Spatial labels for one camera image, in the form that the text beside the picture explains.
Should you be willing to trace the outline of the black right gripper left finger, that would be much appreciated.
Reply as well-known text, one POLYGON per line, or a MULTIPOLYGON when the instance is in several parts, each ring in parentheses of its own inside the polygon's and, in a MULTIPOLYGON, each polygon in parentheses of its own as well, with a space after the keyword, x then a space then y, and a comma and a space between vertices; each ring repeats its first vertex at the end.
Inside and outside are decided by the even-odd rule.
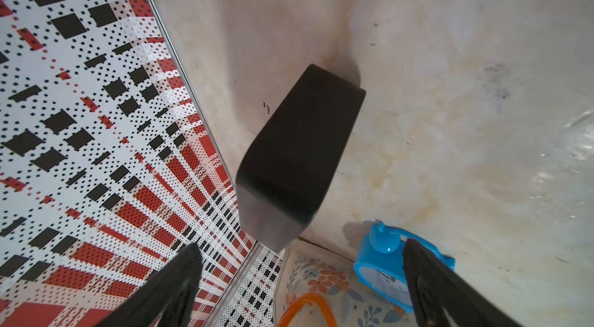
POLYGON ((98 325, 188 326, 202 272, 199 246, 191 243, 98 325))

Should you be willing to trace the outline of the black rectangular alarm clock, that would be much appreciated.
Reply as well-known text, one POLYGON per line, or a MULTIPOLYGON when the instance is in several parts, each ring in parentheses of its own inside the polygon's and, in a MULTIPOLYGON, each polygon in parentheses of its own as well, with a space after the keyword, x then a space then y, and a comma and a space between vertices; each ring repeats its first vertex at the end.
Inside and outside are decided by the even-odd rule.
POLYGON ((366 96, 311 64, 248 148, 236 176, 241 229, 279 253, 323 204, 366 96))

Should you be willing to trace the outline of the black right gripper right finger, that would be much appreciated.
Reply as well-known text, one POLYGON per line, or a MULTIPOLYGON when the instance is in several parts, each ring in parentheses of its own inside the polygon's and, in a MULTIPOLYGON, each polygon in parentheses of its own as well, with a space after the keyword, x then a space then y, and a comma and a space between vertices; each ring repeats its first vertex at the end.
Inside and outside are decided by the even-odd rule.
POLYGON ((419 326, 517 326, 417 240, 403 250, 404 271, 419 326))

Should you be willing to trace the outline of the blue round twin-bell alarm clock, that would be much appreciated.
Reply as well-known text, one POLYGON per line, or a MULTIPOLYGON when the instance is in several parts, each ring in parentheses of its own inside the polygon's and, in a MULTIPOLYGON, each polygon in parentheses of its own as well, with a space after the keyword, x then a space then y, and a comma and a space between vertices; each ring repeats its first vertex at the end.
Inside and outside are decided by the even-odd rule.
POLYGON ((442 254, 434 244, 404 229, 387 226, 380 221, 373 224, 369 233, 364 236, 354 263, 354 271, 361 283, 409 314, 413 312, 413 304, 403 257, 408 240, 416 240, 447 268, 455 269, 456 260, 442 254))

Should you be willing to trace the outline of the beige canvas bag orange handles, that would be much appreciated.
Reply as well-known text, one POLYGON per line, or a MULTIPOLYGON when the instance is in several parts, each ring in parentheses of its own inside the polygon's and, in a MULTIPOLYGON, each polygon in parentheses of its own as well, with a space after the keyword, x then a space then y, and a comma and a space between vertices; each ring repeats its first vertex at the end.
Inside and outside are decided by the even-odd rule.
POLYGON ((295 240, 285 250, 274 296, 276 326, 295 308, 288 326, 327 326, 319 305, 323 299, 338 326, 416 326, 413 314, 361 283, 354 262, 312 243, 295 240))

